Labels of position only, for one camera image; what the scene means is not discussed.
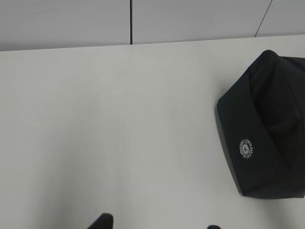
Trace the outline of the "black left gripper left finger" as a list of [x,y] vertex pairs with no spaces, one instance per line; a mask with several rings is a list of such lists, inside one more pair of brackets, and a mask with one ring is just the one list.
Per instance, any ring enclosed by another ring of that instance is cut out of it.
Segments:
[[113,215],[102,213],[88,229],[113,229]]

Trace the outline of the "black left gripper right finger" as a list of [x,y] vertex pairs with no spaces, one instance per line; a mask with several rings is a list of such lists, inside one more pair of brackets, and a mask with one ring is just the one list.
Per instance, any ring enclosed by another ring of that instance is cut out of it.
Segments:
[[221,228],[219,226],[217,226],[217,225],[209,225],[207,227],[207,229],[221,229]]

